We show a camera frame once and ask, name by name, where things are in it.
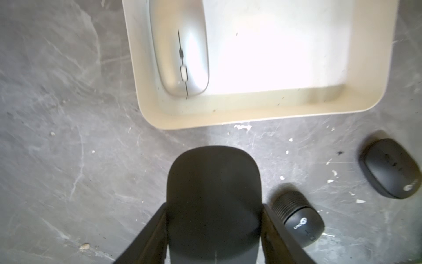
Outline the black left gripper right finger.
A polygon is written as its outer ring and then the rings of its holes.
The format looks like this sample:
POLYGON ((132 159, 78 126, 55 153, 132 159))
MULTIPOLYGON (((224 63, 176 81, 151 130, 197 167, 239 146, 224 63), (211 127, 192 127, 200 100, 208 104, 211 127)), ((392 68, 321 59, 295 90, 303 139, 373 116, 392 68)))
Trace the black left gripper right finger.
POLYGON ((315 264, 267 204, 262 209, 261 243, 267 264, 315 264))

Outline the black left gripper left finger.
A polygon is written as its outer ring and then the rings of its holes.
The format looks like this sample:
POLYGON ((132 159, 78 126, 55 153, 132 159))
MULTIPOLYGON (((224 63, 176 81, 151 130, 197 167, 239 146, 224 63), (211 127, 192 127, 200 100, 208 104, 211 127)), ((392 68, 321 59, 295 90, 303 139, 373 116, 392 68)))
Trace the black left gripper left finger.
POLYGON ((167 257, 167 204, 164 203, 114 264, 163 264, 167 257))

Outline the black ribbed small mouse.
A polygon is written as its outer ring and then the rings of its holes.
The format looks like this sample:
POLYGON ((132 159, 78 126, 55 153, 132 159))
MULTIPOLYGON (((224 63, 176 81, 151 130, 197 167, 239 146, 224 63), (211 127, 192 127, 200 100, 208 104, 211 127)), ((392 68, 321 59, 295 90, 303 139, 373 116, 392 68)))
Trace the black ribbed small mouse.
POLYGON ((282 192, 271 209, 301 247, 315 243, 325 231, 322 217, 298 190, 282 192))

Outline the black rounded wireless mouse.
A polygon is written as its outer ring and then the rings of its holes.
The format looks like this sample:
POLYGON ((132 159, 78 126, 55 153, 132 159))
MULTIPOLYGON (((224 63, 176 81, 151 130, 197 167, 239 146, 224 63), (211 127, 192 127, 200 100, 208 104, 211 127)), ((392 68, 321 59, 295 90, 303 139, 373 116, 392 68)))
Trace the black rounded wireless mouse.
POLYGON ((380 139, 364 148, 359 165, 370 185, 386 198, 406 199, 422 186, 419 166, 393 139, 380 139))

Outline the silver wireless mouse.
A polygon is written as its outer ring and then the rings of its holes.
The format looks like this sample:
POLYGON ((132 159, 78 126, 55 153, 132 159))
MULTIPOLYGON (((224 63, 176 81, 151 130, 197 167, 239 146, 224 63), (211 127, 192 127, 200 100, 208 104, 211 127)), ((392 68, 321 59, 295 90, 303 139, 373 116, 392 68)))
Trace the silver wireless mouse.
POLYGON ((167 93, 194 97, 205 92, 209 58, 203 2, 154 0, 149 15, 158 72, 167 93))

